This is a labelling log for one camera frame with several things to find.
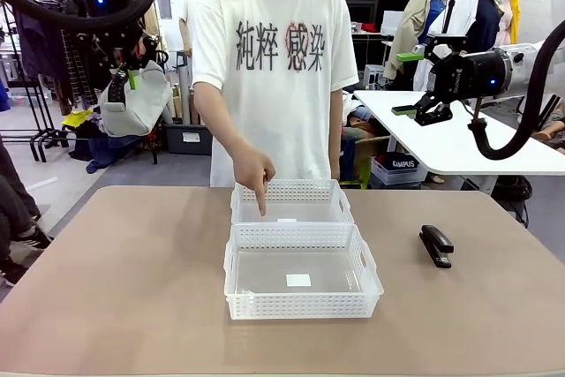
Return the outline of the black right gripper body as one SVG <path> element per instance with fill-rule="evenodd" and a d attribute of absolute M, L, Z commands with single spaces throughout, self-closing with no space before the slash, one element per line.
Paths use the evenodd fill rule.
<path fill-rule="evenodd" d="M 501 49 L 451 53 L 430 71 L 430 94 L 441 102 L 496 96 L 508 90 L 508 54 Z"/>

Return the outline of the person's right hand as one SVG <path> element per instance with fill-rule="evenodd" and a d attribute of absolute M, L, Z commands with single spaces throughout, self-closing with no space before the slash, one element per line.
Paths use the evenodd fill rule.
<path fill-rule="evenodd" d="M 270 159 L 256 150 L 242 151 L 233 156 L 236 182 L 255 194 L 261 216 L 266 214 L 267 185 L 275 176 Z"/>

